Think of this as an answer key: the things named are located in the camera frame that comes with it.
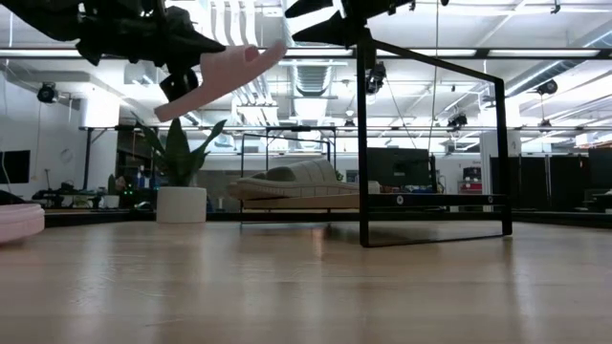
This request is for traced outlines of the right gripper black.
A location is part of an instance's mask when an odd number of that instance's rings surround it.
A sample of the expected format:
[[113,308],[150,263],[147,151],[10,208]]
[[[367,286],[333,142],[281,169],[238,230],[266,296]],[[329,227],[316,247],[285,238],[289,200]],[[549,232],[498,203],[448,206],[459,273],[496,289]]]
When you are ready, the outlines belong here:
[[[402,6],[411,11],[416,0],[341,0],[344,17],[337,11],[329,19],[299,31],[293,35],[295,42],[322,43],[344,46],[356,45],[368,35],[367,21],[379,14],[393,15]],[[334,7],[334,0],[296,0],[285,10],[287,18],[296,18]]]

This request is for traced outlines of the small cactus in white pot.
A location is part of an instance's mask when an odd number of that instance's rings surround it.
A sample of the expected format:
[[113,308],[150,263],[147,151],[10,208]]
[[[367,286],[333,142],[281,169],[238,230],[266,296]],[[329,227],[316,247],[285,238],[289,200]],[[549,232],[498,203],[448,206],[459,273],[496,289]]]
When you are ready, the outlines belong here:
[[108,177],[106,194],[104,195],[105,208],[118,208],[120,206],[120,194],[117,188],[117,179],[113,174]]

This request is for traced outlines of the pink rubber slide sandal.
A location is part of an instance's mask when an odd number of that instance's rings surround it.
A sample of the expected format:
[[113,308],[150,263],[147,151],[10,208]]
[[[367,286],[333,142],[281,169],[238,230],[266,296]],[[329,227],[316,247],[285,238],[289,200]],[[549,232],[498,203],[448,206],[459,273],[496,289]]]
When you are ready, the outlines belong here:
[[0,205],[0,244],[25,239],[45,228],[45,210],[39,204]]
[[227,46],[217,54],[202,54],[202,84],[184,96],[154,110],[161,122],[173,120],[231,93],[263,75],[286,54],[287,46],[276,41],[263,53],[254,45]]

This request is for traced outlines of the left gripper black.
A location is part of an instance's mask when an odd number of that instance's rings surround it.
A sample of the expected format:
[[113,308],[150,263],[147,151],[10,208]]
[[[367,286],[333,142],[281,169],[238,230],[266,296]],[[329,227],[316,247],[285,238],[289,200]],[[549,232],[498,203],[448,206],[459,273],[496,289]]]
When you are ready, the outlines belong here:
[[192,67],[201,54],[226,50],[195,30],[188,11],[168,8],[164,0],[80,0],[77,23],[76,49],[93,65],[113,56],[165,67],[160,87],[170,101],[198,87]]

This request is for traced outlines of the black wall screen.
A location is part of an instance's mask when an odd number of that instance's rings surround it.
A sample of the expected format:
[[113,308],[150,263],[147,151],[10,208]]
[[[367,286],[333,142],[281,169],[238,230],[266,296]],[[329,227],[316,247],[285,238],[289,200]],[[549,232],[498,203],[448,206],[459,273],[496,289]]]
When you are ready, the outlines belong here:
[[30,181],[31,151],[0,152],[0,184]]

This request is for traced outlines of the black room partition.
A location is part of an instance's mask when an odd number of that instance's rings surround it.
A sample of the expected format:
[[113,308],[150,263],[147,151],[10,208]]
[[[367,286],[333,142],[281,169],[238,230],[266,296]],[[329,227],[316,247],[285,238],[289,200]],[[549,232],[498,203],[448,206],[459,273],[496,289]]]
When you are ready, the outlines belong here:
[[574,211],[584,201],[589,169],[581,155],[509,157],[508,203],[518,211]]

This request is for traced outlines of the snake plant in white pot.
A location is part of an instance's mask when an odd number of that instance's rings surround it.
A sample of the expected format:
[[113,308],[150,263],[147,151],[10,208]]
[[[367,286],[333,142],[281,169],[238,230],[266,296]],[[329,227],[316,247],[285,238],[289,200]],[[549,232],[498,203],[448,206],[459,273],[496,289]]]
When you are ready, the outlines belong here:
[[194,178],[209,154],[208,145],[224,130],[226,120],[217,122],[207,139],[195,150],[189,147],[186,132],[178,118],[171,121],[165,143],[153,129],[136,125],[152,148],[154,161],[166,176],[157,193],[156,221],[160,224],[202,224],[207,219],[208,194],[194,185]]

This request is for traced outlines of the black aluminium rig frame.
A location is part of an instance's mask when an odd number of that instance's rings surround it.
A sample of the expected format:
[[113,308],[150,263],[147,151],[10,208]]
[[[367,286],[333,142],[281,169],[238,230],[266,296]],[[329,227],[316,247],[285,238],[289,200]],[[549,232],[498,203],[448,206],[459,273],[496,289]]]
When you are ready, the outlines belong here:
[[[210,222],[256,222],[256,223],[331,223],[356,222],[360,215],[356,212],[337,213],[210,213]],[[372,213],[369,219],[374,222],[391,221],[499,221],[499,213],[484,212],[410,212],[410,213]],[[546,225],[582,226],[612,228],[612,214],[588,212],[529,212],[516,211],[512,215],[515,222]],[[101,225],[121,222],[154,222],[156,214],[151,211],[86,211],[45,213],[47,227]]]

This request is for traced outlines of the wooden shelf with black frame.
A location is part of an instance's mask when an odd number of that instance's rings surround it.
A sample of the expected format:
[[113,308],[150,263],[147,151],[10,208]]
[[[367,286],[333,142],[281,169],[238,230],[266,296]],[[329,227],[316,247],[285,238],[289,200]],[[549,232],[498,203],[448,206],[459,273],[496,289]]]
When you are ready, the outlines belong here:
[[413,216],[423,220],[424,209],[435,206],[456,205],[489,205],[499,206],[499,213],[493,212],[494,219],[501,222],[500,236],[513,234],[513,220],[509,191],[506,186],[501,188],[499,195],[444,195],[435,191],[430,193],[371,193],[369,191],[369,149],[367,147],[365,72],[366,65],[376,59],[376,52],[382,50],[404,59],[423,62],[434,68],[446,69],[462,75],[487,81],[494,86],[496,112],[496,139],[499,154],[500,171],[498,176],[503,182],[510,179],[507,171],[509,162],[507,125],[505,108],[504,81],[494,75],[478,72],[436,57],[418,54],[414,51],[393,46],[374,40],[370,43],[361,41],[356,46],[358,72],[358,156],[359,156],[359,186],[358,194],[339,194],[329,196],[308,196],[296,198],[279,198],[260,201],[247,201],[246,206],[252,209],[356,209],[359,212],[359,234],[362,247],[384,247],[384,243],[375,243],[370,238],[369,225],[372,221],[408,221]]

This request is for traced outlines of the silver ribbed ceiling duct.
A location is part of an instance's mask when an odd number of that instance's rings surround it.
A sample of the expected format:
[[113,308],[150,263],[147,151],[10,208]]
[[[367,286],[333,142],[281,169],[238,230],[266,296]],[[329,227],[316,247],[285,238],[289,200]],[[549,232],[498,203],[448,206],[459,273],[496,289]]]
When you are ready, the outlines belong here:
[[288,69],[293,99],[330,98],[335,70],[332,60],[293,60],[289,63]]

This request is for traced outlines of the black background monitor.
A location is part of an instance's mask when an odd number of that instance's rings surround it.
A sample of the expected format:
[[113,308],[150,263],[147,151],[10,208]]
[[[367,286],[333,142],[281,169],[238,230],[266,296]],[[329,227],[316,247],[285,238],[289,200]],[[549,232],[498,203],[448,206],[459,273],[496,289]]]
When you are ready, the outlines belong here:
[[380,186],[431,189],[430,158],[425,149],[366,149],[368,181]]

